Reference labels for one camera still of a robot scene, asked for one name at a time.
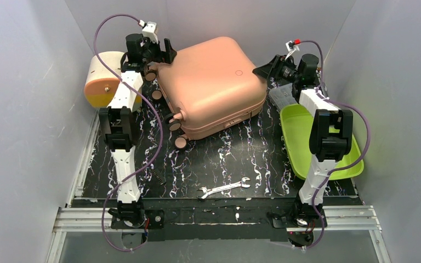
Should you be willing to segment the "pink hard-shell suitcase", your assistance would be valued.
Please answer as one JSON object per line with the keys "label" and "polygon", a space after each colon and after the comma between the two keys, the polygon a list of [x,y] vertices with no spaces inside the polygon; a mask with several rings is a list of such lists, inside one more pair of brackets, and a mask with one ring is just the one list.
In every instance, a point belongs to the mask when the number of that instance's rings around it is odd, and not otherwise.
{"label": "pink hard-shell suitcase", "polygon": [[181,129],[175,147],[200,140],[257,115],[265,102],[267,81],[253,73],[255,65],[230,37],[217,37],[177,52],[171,64],[153,66],[158,88],[153,100],[164,99],[168,129]]}

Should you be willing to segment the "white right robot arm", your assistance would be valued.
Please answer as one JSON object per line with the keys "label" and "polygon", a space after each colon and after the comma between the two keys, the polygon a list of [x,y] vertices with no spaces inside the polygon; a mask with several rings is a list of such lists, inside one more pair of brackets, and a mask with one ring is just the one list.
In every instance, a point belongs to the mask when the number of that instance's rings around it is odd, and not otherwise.
{"label": "white right robot arm", "polygon": [[291,56],[276,55],[253,70],[262,79],[291,84],[296,102],[312,116],[309,135],[312,158],[306,180],[298,192],[299,207],[321,207],[328,173],[352,146],[352,112],[341,110],[322,97],[317,76],[319,61],[316,55],[304,54],[295,65]]}

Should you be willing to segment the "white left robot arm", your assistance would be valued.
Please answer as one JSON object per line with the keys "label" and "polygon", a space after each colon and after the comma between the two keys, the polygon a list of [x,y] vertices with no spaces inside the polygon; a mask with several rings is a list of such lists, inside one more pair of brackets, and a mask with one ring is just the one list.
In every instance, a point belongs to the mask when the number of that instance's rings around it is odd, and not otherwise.
{"label": "white left robot arm", "polygon": [[107,64],[99,52],[95,52],[98,61],[113,74],[119,84],[113,99],[98,112],[104,143],[108,146],[115,163],[117,175],[117,207],[109,213],[119,219],[140,221],[144,217],[144,205],[136,181],[136,174],[146,169],[137,170],[134,164],[134,151],[138,144],[138,129],[134,123],[134,104],[141,98],[153,113],[157,110],[142,94],[144,80],[152,62],[171,64],[177,55],[170,39],[161,42],[148,33],[133,33],[126,37],[127,52],[116,60],[119,66],[115,70]]}

